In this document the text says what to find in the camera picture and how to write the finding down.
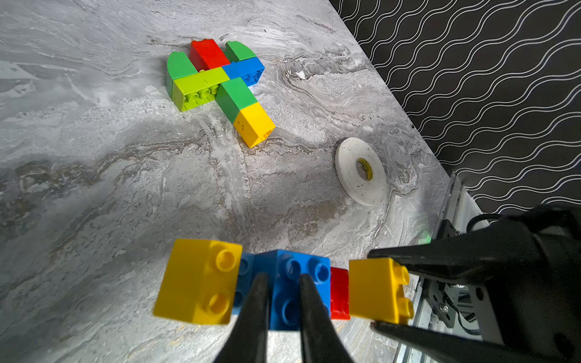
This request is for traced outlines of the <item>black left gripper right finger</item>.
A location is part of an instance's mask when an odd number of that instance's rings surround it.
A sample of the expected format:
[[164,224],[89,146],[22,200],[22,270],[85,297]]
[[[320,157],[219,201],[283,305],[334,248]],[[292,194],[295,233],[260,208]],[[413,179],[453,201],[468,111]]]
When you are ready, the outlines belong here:
[[300,341],[303,362],[353,362],[341,343],[310,275],[300,286]]

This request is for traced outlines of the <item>yellow small lego brick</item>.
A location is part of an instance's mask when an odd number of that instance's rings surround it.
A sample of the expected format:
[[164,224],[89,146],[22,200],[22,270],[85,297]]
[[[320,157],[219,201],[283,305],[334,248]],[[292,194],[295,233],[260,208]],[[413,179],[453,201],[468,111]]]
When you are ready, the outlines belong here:
[[176,240],[153,314],[197,325],[227,325],[242,252],[239,244]]

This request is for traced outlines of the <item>green small lego brick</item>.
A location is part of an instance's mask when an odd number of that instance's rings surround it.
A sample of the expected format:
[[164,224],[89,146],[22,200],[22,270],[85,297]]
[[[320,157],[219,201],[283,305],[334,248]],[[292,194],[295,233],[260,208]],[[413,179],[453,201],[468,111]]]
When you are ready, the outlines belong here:
[[219,85],[216,102],[230,123],[234,123],[239,112],[245,107],[256,104],[257,99],[247,84],[239,77]]
[[175,80],[197,73],[198,71],[186,53],[182,51],[172,52],[166,62],[165,84],[169,97],[172,98],[172,85]]

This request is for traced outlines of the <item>lime green long lego brick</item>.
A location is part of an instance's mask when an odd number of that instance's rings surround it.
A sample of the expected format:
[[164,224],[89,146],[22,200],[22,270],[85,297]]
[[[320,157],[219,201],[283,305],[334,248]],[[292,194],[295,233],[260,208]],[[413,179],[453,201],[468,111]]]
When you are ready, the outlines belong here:
[[201,71],[173,81],[172,101],[181,112],[214,101],[218,88],[230,78],[222,67]]

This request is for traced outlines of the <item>yellow lego brick front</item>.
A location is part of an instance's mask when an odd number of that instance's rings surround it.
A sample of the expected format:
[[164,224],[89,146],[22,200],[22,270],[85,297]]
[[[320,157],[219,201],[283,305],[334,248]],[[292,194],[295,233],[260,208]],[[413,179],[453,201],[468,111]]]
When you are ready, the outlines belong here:
[[350,315],[407,325],[415,314],[404,294],[409,283],[408,269],[392,258],[349,261]]

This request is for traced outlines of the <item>blue long lego brick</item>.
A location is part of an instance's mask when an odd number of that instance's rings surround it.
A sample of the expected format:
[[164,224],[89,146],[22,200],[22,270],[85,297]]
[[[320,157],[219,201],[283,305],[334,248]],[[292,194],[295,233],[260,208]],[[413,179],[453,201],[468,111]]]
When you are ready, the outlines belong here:
[[230,63],[222,67],[230,80],[242,78],[247,86],[256,85],[262,76],[265,67],[258,57]]

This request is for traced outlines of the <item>yellow square lego brick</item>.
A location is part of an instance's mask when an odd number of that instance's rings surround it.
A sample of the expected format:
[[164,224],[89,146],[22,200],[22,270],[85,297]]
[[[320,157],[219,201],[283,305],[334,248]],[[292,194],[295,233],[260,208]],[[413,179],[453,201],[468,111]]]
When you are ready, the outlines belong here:
[[241,109],[234,121],[234,128],[248,148],[265,141],[275,129],[268,114],[259,103]]

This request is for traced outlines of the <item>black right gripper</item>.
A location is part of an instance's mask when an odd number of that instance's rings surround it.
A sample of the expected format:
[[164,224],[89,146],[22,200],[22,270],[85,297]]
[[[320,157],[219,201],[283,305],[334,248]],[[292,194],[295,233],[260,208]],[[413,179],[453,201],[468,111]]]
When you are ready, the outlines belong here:
[[[488,300],[505,346],[580,360],[580,209],[539,207],[487,228],[429,244],[368,252],[426,278],[474,288]],[[374,332],[437,362],[544,362],[494,343],[407,325],[372,322]]]

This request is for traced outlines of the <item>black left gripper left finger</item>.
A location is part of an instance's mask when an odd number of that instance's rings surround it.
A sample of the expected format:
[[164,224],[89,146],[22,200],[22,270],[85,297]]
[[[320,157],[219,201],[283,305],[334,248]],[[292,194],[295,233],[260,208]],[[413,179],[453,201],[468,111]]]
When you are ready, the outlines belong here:
[[214,362],[266,362],[270,311],[269,275],[258,273],[237,322]]

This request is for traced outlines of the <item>red long lego brick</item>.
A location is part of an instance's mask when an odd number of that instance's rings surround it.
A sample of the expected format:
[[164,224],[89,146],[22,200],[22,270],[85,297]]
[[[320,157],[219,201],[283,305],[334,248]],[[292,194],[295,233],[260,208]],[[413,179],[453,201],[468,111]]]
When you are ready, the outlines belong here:
[[350,320],[349,272],[331,267],[331,318]]

